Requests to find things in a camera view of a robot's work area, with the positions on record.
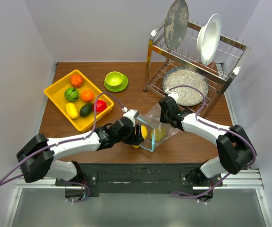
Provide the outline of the clear zip top bag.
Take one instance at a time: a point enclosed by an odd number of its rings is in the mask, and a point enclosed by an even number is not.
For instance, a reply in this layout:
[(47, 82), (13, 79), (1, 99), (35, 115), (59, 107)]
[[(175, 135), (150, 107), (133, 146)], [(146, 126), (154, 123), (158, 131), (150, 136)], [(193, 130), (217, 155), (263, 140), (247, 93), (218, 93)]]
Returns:
[(161, 123), (161, 108), (159, 104), (154, 105), (151, 110), (137, 117), (137, 123), (141, 125), (141, 133), (144, 141), (140, 145), (134, 145), (134, 148), (142, 148), (150, 152), (164, 143), (179, 132), (179, 129), (173, 128), (170, 124)]

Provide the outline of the red fake apple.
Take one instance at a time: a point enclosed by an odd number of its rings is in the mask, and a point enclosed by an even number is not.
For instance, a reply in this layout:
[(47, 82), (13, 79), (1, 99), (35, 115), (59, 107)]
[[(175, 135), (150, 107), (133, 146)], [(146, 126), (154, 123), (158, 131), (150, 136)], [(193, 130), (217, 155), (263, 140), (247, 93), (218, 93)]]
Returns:
[(106, 108), (107, 104), (103, 100), (97, 100), (95, 103), (93, 103), (93, 111), (96, 110), (97, 113), (101, 113)]

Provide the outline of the dark green fake avocado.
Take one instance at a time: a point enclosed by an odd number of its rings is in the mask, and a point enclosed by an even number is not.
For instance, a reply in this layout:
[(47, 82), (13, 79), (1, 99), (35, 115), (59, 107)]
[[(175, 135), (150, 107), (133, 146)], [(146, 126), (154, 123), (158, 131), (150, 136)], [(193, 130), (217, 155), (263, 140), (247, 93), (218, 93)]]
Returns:
[(92, 113), (92, 111), (93, 111), (93, 104), (87, 103), (81, 107), (79, 114), (81, 117), (87, 117)]

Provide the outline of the fake orange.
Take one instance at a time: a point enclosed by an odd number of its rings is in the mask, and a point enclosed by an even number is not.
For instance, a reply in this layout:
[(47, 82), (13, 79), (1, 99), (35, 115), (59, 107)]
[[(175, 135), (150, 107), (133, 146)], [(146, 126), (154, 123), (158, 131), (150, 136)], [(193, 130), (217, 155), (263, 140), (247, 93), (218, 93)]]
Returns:
[(83, 83), (84, 81), (81, 75), (75, 74), (70, 77), (70, 84), (72, 85), (72, 87), (82, 87)]
[(90, 89), (86, 89), (81, 93), (81, 99), (85, 103), (91, 103), (94, 100), (94, 92)]

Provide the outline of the yellow fake mango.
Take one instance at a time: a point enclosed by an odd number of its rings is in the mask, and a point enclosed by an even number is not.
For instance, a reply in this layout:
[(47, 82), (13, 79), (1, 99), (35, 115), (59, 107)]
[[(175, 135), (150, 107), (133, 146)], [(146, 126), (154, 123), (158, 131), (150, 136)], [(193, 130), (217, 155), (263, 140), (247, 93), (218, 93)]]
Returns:
[(73, 103), (66, 104), (66, 113), (70, 119), (77, 119), (79, 117), (78, 110)]

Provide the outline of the light green fake fruit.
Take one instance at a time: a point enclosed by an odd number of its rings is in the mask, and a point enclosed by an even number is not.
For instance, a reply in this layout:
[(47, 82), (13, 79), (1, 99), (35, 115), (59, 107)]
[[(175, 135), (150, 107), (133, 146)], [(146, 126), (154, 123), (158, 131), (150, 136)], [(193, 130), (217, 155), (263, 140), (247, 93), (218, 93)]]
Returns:
[(68, 88), (64, 93), (64, 98), (68, 102), (76, 102), (79, 98), (79, 92), (75, 88)]

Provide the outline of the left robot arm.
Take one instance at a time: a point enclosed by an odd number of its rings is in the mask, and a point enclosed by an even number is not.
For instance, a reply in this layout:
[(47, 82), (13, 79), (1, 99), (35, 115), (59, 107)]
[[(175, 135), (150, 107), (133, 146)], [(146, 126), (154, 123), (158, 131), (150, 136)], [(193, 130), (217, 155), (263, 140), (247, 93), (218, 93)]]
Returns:
[(116, 143), (140, 146), (147, 137), (146, 128), (122, 117), (115, 123), (107, 123), (93, 131), (65, 138), (46, 138), (35, 135), (18, 153), (26, 183), (33, 183), (46, 176), (62, 178), (71, 185), (79, 185), (83, 174), (77, 163), (62, 162), (61, 159), (74, 154), (98, 151), (113, 147)]

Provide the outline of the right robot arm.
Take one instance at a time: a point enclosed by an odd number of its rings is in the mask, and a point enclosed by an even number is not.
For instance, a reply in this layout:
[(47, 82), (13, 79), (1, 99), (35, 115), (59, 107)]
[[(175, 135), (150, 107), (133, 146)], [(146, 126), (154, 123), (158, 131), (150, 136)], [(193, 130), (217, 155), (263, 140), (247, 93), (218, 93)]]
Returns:
[(180, 110), (173, 97), (167, 96), (159, 101), (161, 108), (160, 122), (170, 124), (173, 128), (190, 132), (211, 142), (217, 147), (218, 156), (202, 163), (187, 174), (189, 181), (207, 185), (214, 176), (229, 173), (236, 175), (243, 168), (255, 162), (256, 151), (245, 130), (215, 124), (204, 120), (195, 113)]

